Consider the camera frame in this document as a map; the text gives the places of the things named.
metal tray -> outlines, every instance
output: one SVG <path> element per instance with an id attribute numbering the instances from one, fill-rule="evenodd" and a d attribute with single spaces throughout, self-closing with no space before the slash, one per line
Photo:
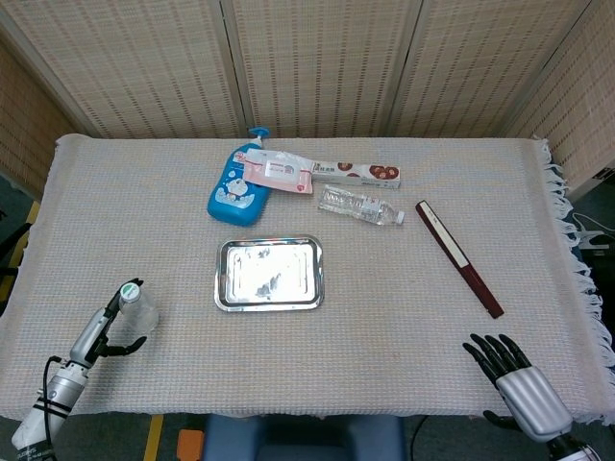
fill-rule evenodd
<path id="1" fill-rule="evenodd" d="M 323 250 L 310 235 L 230 240 L 218 249 L 214 299 L 228 312 L 318 307 Z"/>

robot finger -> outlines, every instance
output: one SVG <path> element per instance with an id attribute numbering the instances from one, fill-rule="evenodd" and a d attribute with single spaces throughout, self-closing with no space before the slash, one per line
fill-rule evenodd
<path id="1" fill-rule="evenodd" d="M 491 384 L 495 386 L 496 379 L 500 376 L 493 369 L 493 367 L 491 366 L 491 363 L 489 363 L 489 360 L 487 360 L 485 356 L 482 355 L 482 353 L 480 353 L 479 350 L 477 350 L 471 344 L 463 343 L 463 349 L 465 349 L 467 352 L 469 352 L 474 357 L 474 359 L 479 364 L 482 372 L 485 373 L 485 375 L 489 378 L 489 380 L 491 381 Z"/>
<path id="2" fill-rule="evenodd" d="M 485 357 L 487 357 L 487 360 L 489 360 L 489 362 L 491 363 L 491 367 L 496 371 L 498 376 L 504 376 L 506 374 L 506 367 L 504 366 L 504 363 L 500 359 L 498 353 L 491 347 L 489 343 L 487 343 L 477 334 L 472 333 L 470 337 L 475 343 L 480 346 L 480 348 L 484 352 Z"/>
<path id="3" fill-rule="evenodd" d="M 521 351 L 519 346 L 505 334 L 500 335 L 500 341 L 502 341 L 507 347 L 512 356 L 515 358 L 515 362 L 519 368 L 529 368 L 531 363 L 526 355 Z"/>
<path id="4" fill-rule="evenodd" d="M 500 358 L 504 363 L 504 367 L 507 373 L 514 372 L 515 370 L 519 369 L 519 367 L 515 363 L 514 357 L 500 341 L 498 341 L 493 336 L 489 336 L 488 334 L 484 337 L 484 339 L 486 339 L 487 342 L 493 347 L 493 349 L 495 349 L 496 352 L 500 355 Z"/>

table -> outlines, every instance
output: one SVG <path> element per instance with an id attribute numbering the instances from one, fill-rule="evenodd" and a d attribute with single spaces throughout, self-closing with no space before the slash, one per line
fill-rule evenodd
<path id="1" fill-rule="evenodd" d="M 274 191 L 247 229 L 206 203 L 240 139 L 60 139 L 37 222 L 0 318 L 0 414 L 21 418 L 47 356 L 67 356 L 118 285 L 141 277 L 160 324 L 129 357 L 100 359 L 75 413 L 479 414 L 505 407 L 461 348 L 506 333 L 580 421 L 615 416 L 615 356 L 600 300 L 570 254 L 569 204 L 545 141 L 267 139 L 313 159 L 401 168 L 399 190 L 351 187 L 406 211 L 381 228 Z M 322 183 L 314 184 L 318 196 Z M 506 314 L 493 320 L 413 210 L 426 199 Z M 212 298 L 229 238 L 307 233 L 326 298 L 304 312 L 232 314 Z M 133 337 L 118 318 L 114 343 Z"/>

blue bottle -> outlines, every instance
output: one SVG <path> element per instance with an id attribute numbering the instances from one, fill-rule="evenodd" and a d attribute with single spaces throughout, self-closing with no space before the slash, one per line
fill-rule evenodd
<path id="1" fill-rule="evenodd" d="M 262 149 L 262 140 L 269 135 L 269 130 L 256 127 L 250 133 L 257 138 L 231 154 L 208 201 L 208 213 L 212 217 L 237 226 L 254 224 L 269 196 L 268 187 L 243 180 L 244 154 L 248 149 Z"/>

woven wall panel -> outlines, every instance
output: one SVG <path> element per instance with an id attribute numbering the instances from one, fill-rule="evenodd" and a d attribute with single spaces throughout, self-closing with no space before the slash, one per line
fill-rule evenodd
<path id="1" fill-rule="evenodd" d="M 101 135 L 237 136 L 205 0 L 7 0 Z"/>
<path id="2" fill-rule="evenodd" d="M 506 135 L 551 141 L 571 191 L 615 160 L 615 3 L 588 11 Z"/>
<path id="3" fill-rule="evenodd" d="M 233 0 L 257 124 L 275 136 L 377 134 L 413 1 Z"/>
<path id="4" fill-rule="evenodd" d="M 587 0 L 431 0 L 389 133 L 493 133 Z"/>
<path id="5" fill-rule="evenodd" d="M 74 128 L 0 42 L 0 172 L 42 197 L 56 139 Z"/>

